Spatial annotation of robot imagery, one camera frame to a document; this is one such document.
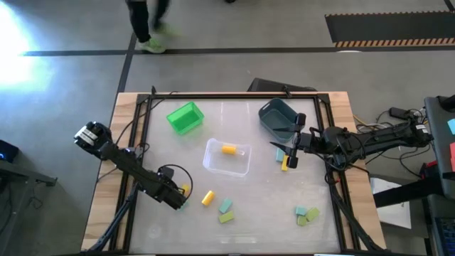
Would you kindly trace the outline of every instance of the black clamp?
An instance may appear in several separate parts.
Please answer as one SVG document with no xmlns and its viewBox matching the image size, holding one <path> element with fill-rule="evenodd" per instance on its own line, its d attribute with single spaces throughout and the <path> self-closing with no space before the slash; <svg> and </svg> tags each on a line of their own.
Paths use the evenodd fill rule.
<svg viewBox="0 0 455 256">
<path fill-rule="evenodd" d="M 156 94 L 156 88 L 154 85 L 151 86 L 151 98 L 154 99 Z"/>
<path fill-rule="evenodd" d="M 286 85 L 283 85 L 282 87 L 282 92 L 285 92 L 286 93 L 286 97 L 288 99 L 291 99 L 292 98 L 292 94 L 291 92 L 289 91 L 289 88 L 286 86 Z"/>
</svg>

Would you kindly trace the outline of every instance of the red object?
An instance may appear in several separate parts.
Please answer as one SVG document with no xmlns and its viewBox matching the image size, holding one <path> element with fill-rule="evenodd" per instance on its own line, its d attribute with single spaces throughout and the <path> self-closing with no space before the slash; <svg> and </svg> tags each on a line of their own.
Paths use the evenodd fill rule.
<svg viewBox="0 0 455 256">
<path fill-rule="evenodd" d="M 435 165 L 437 165 L 437 164 L 438 164 L 438 162 L 437 162 L 436 160 L 434 160 L 433 162 L 429 162 L 429 163 L 427 164 L 427 168 L 428 168 L 428 167 L 435 166 Z"/>
<path fill-rule="evenodd" d="M 455 171 L 455 142 L 450 144 L 450 162 L 452 163 L 452 171 Z"/>
</svg>

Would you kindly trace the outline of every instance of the yellow cylinder block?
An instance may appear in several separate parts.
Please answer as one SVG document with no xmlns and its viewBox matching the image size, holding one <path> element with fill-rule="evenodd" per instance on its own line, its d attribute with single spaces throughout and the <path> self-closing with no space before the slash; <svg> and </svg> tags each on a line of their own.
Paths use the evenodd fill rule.
<svg viewBox="0 0 455 256">
<path fill-rule="evenodd" d="M 183 184 L 183 185 L 182 185 L 182 189 L 185 191 L 185 192 L 183 193 L 184 196 L 188 196 L 188 195 L 190 194 L 190 186 L 189 186 L 189 185 Z"/>
<path fill-rule="evenodd" d="M 221 152 L 224 154 L 235 154 L 235 146 L 222 146 Z"/>
<path fill-rule="evenodd" d="M 210 203 L 212 203 L 213 198 L 215 197 L 215 193 L 212 191 L 209 191 L 207 195 L 205 195 L 204 199 L 202 200 L 202 204 L 205 206 L 208 206 Z"/>
</svg>

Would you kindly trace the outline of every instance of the black floor stripe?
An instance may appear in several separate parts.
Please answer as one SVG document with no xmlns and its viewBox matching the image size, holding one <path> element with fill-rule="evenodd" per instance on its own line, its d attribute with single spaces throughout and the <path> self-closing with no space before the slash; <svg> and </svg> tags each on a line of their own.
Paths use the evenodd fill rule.
<svg viewBox="0 0 455 256">
<path fill-rule="evenodd" d="M 125 55 L 128 50 L 32 50 L 20 56 L 53 57 L 53 56 L 104 56 Z"/>
<path fill-rule="evenodd" d="M 337 53 L 354 50 L 360 52 L 397 52 L 455 50 L 455 46 L 383 46 L 383 47 L 303 47 L 303 48 L 209 48 L 209 49 L 168 49 L 159 55 L 202 55 L 202 54 L 255 54 L 255 53 Z M 135 55 L 155 55 L 142 50 Z"/>
<path fill-rule="evenodd" d="M 345 50 L 361 52 L 390 52 L 390 51 L 433 51 L 455 50 L 455 46 L 383 46 L 383 47 L 298 47 L 298 48 L 201 48 L 201 49 L 168 49 L 159 55 L 202 55 L 202 54 L 255 54 L 255 53 L 336 53 Z M 52 56 L 101 56 L 126 55 L 127 50 L 70 50 L 70 51 L 31 51 L 21 56 L 52 57 Z M 154 55 L 142 50 L 133 50 L 132 55 Z"/>
<path fill-rule="evenodd" d="M 120 75 L 119 87 L 117 88 L 117 94 L 119 92 L 124 92 L 125 87 L 127 86 L 129 69 L 131 67 L 131 62 L 133 61 L 134 47 L 136 45 L 136 35 L 134 33 L 129 39 L 128 53 L 125 57 L 125 62 L 123 63 L 122 74 Z"/>
<path fill-rule="evenodd" d="M 455 11 L 454 5 L 450 2 L 450 0 L 444 0 L 444 3 L 446 3 L 446 6 L 449 9 L 449 11 Z"/>
</svg>

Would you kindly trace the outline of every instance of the green plastic bin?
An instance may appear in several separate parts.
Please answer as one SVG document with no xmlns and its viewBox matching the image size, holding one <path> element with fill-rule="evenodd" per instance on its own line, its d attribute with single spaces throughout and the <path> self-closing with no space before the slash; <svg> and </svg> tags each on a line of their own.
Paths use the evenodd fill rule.
<svg viewBox="0 0 455 256">
<path fill-rule="evenodd" d="M 194 102 L 189 102 L 178 110 L 168 114 L 166 118 L 173 129 L 182 135 L 198 126 L 204 119 L 204 114 Z"/>
</svg>

